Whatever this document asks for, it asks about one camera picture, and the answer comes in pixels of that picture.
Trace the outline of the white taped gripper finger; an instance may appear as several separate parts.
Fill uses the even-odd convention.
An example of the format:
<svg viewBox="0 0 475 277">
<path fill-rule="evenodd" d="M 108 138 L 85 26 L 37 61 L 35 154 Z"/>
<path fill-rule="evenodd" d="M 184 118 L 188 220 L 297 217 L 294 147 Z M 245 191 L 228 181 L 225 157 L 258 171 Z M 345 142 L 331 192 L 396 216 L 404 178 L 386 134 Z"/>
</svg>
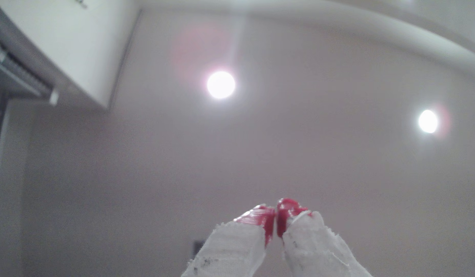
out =
<svg viewBox="0 0 475 277">
<path fill-rule="evenodd" d="M 273 238 L 276 210 L 258 205 L 216 226 L 181 276 L 253 276 Z"/>
<path fill-rule="evenodd" d="M 296 200 L 278 201 L 277 235 L 292 276 L 372 276 L 321 213 Z"/>
</svg>

